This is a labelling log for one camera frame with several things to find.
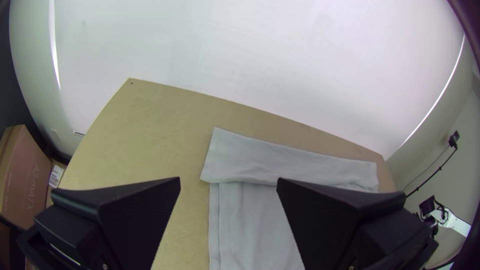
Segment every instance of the barcode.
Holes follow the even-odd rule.
[[[50,174],[50,179],[48,180],[48,184],[52,186],[53,188],[58,188],[60,184],[60,180],[62,179],[62,176],[64,174],[64,169],[58,165],[55,165],[53,167],[53,170],[51,171]]]

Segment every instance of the wooden table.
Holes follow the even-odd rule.
[[[90,127],[60,188],[96,189],[179,176],[181,192],[152,269],[207,270],[209,184],[199,177],[214,127],[310,152],[376,162],[379,190],[395,190],[378,153],[265,111],[137,79],[125,82]]]

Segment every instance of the white wall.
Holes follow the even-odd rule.
[[[10,46],[18,83],[38,128],[59,151],[72,155],[81,138],[73,134],[60,99],[51,53],[48,0],[11,2]]]
[[[458,151],[434,178],[407,199],[405,208],[408,210],[418,212],[419,204],[434,195],[437,201],[451,209],[455,216],[472,223],[480,200],[480,83],[475,77],[473,88],[458,118],[442,133],[442,139],[435,144],[433,150],[418,166],[406,169],[401,178],[395,179],[398,189],[403,189],[437,158],[448,145],[448,136],[458,130]],[[439,161],[409,185],[405,192],[408,193],[421,184],[452,151],[453,149],[449,148]],[[439,247],[429,261],[429,267],[448,261],[458,252],[465,238],[450,228],[440,228],[435,240]]]
[[[450,136],[450,128],[472,91],[474,65],[472,48],[466,41],[455,73],[436,107],[410,139],[386,161],[397,187],[402,187],[401,179]]]
[[[443,90],[463,36],[438,0],[56,0],[59,92],[49,1],[13,1],[13,60],[39,125],[66,115],[56,124],[64,142],[134,77],[284,116],[388,158]],[[39,62],[27,64],[32,57]],[[34,104],[44,97],[54,106]],[[64,142],[71,152],[78,140]]]

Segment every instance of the black cable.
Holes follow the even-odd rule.
[[[442,218],[443,220],[445,220],[445,222],[443,222],[443,223],[440,222],[440,221],[438,221],[438,223],[440,223],[440,224],[442,224],[442,225],[445,224],[445,223],[447,223],[447,221],[449,220],[449,213],[448,213],[447,211],[445,211],[445,208],[442,207],[442,206],[439,206],[439,207],[437,207],[436,209],[443,212],[441,218]]]
[[[443,150],[443,152],[442,152],[440,155],[438,155],[438,157],[430,164],[430,166],[428,166],[428,168],[426,168],[426,169],[425,169],[424,171],[422,171],[419,175],[417,175],[417,176],[416,176],[412,181],[410,181],[401,191],[402,191],[402,192],[405,191],[405,189],[406,189],[413,181],[417,180],[417,178],[419,178],[419,177],[420,177],[421,175],[423,175],[426,171],[428,171],[428,170],[430,169],[430,167],[432,167],[432,166],[435,164],[435,162],[437,162],[437,160],[439,160],[439,158],[445,153],[445,151],[447,151],[447,149],[448,149],[449,147],[450,147],[450,146],[447,146],[447,147],[445,148],[445,150]]]
[[[455,148],[455,150],[448,156],[448,158],[445,160],[445,162],[442,163],[442,165],[440,165],[440,167],[438,167],[438,169],[436,169],[436,171],[434,173],[432,173],[432,175],[430,175],[429,178],[427,178],[425,181],[423,181],[423,183],[421,183],[419,186],[417,186],[412,192],[410,192],[406,197],[410,197],[412,194],[414,194],[415,192],[419,191],[421,187],[423,187],[423,185],[425,185],[430,179],[432,179],[438,172],[440,172],[442,170],[442,168],[444,167],[444,165],[450,160],[450,158],[455,154],[455,152],[458,150],[458,148]]]

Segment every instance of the white towel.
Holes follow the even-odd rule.
[[[279,177],[376,192],[377,165],[215,128],[200,179],[210,184],[210,270],[303,270],[276,192]]]

